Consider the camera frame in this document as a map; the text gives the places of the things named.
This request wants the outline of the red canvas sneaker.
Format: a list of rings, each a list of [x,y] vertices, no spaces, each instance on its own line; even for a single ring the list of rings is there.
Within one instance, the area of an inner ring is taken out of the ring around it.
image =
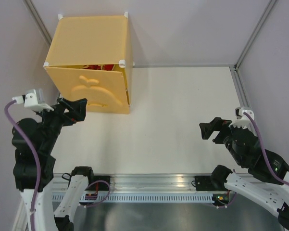
[[[96,64],[90,64],[90,65],[84,65],[83,69],[88,69],[88,70],[101,70],[101,66],[100,65],[96,65]]]
[[[101,70],[103,71],[113,71],[115,68],[115,64],[102,64]]]

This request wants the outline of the yellow plastic shoe cabinet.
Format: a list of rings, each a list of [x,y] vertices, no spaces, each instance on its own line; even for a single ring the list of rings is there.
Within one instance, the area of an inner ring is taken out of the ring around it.
[[[84,65],[115,64],[113,71]],[[60,17],[44,68],[60,94],[87,110],[129,114],[133,55],[128,14]]]

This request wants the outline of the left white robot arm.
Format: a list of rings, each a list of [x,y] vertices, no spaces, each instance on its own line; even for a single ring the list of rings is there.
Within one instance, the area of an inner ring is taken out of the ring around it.
[[[25,205],[29,230],[72,231],[81,195],[95,186],[94,173],[91,167],[75,167],[70,174],[70,183],[63,200],[53,210],[53,169],[56,159],[51,156],[51,152],[63,127],[85,120],[87,100],[69,101],[59,98],[49,109],[37,112],[41,122],[32,118],[15,122],[9,114],[9,107],[13,104],[15,101],[8,103],[4,112],[13,125],[13,175]]]

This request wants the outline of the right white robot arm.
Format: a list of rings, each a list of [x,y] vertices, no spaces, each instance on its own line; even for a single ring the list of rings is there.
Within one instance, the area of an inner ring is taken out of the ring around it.
[[[218,134],[213,142],[223,144],[240,167],[272,187],[277,196],[248,183],[223,165],[218,165],[211,173],[211,187],[236,192],[257,203],[277,217],[279,224],[289,231],[289,165],[285,160],[272,151],[262,149],[258,137],[247,128],[234,127],[230,120],[215,117],[199,126],[202,139],[209,139],[216,131]]]

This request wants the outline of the aluminium frame post right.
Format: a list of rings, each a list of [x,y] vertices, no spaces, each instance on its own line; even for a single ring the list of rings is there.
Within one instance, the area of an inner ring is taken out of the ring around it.
[[[246,45],[244,46],[241,54],[239,55],[238,60],[235,64],[229,66],[235,90],[239,99],[239,104],[242,107],[251,108],[248,94],[244,87],[242,75],[240,74],[240,68],[278,2],[278,0],[270,0],[268,2],[255,28],[253,29],[250,37],[248,38]]]

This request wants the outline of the aluminium frame post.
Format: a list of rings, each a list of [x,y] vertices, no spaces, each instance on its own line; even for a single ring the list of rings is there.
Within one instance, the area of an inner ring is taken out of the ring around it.
[[[248,38],[246,45],[244,46],[241,54],[239,55],[238,60],[235,64],[229,66],[235,90],[239,99],[239,104],[242,107],[251,108],[248,94],[244,87],[242,75],[240,74],[240,68],[278,2],[278,0],[270,0],[268,2],[255,28],[253,29],[250,37]]]
[[[26,6],[26,8],[28,9],[34,22],[38,26],[38,29],[40,30],[45,42],[47,43],[48,46],[50,46],[51,42],[52,42],[52,37],[51,37],[49,31],[47,30],[41,16],[39,15],[33,1],[32,0],[23,0],[23,3]]]

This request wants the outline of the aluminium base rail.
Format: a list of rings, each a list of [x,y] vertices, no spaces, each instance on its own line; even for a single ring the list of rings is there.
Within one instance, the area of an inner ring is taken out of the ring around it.
[[[112,193],[189,193],[196,191],[191,182],[202,174],[94,174],[109,176]]]

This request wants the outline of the aluminium frame post left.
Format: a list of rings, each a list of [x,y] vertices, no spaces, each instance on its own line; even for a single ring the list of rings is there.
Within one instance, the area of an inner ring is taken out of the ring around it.
[[[26,8],[28,9],[34,22],[38,26],[38,29],[40,30],[45,42],[47,43],[48,46],[50,46],[51,42],[52,42],[52,37],[51,37],[49,31],[47,30],[41,16],[39,15],[33,1],[32,0],[23,0],[23,3],[26,6]]]

